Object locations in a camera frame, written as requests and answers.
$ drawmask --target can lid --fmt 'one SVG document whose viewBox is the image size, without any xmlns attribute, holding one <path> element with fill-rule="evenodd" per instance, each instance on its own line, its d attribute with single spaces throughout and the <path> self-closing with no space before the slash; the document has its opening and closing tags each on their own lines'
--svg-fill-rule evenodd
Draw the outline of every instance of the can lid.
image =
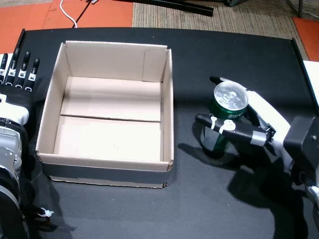
<svg viewBox="0 0 319 239">
<path fill-rule="evenodd" d="M 214 97 L 222 107 L 230 111 L 239 111 L 248 105 L 246 90 L 236 82 L 219 83 L 215 87 Z"/>
</svg>

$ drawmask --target beige carpet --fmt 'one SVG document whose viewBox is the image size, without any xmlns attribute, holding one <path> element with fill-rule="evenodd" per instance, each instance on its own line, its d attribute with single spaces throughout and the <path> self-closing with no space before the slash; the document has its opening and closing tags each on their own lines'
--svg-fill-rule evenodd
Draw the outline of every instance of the beige carpet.
<svg viewBox="0 0 319 239">
<path fill-rule="evenodd" d="M 214 7 L 207 17 L 165 7 L 135 3 L 133 27 L 163 27 L 246 33 L 295 38 L 304 59 L 308 59 L 292 16 L 296 13 L 285 0 L 249 0 L 236 7 L 222 3 L 192 1 Z M 316 13 L 317 0 L 305 0 L 305 10 Z"/>
</svg>

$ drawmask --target white cable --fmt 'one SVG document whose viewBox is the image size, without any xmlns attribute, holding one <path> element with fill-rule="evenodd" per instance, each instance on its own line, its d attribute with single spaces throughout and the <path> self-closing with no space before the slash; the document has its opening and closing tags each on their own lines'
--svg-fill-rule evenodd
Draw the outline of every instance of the white cable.
<svg viewBox="0 0 319 239">
<path fill-rule="evenodd" d="M 76 21 L 75 21 L 70 15 L 68 15 L 68 14 L 65 12 L 65 10 L 64 10 L 63 7 L 62 7 L 62 4 L 63 4 L 63 0 L 61 0 L 61 2 L 60 2 L 61 11 L 63 12 L 64 15 L 66 15 L 66 17 L 67 17 L 68 19 L 70 19 L 70 20 L 74 23 L 75 28 L 78 28 L 78 24 L 76 23 Z"/>
</svg>

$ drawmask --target white paper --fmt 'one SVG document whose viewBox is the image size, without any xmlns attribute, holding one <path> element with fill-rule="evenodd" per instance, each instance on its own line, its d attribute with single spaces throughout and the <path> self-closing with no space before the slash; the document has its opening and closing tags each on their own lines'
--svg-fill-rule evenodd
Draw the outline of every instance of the white paper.
<svg viewBox="0 0 319 239">
<path fill-rule="evenodd" d="M 315 93 L 317 105 L 319 106 L 319 62 L 315 61 L 304 61 L 311 86 Z"/>
</svg>

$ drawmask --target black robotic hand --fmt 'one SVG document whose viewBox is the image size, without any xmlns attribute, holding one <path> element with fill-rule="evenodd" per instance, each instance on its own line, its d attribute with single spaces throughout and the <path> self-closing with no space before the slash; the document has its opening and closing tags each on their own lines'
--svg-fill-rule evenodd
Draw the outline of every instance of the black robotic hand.
<svg viewBox="0 0 319 239">
<path fill-rule="evenodd" d="M 27 238 L 19 205 L 19 176 L 24 156 L 28 154 L 28 135 L 24 128 L 32 110 L 32 89 L 39 59 L 27 76 L 30 53 L 26 52 L 16 75 L 19 49 L 15 50 L 7 76 L 7 54 L 0 71 L 0 238 Z"/>
</svg>

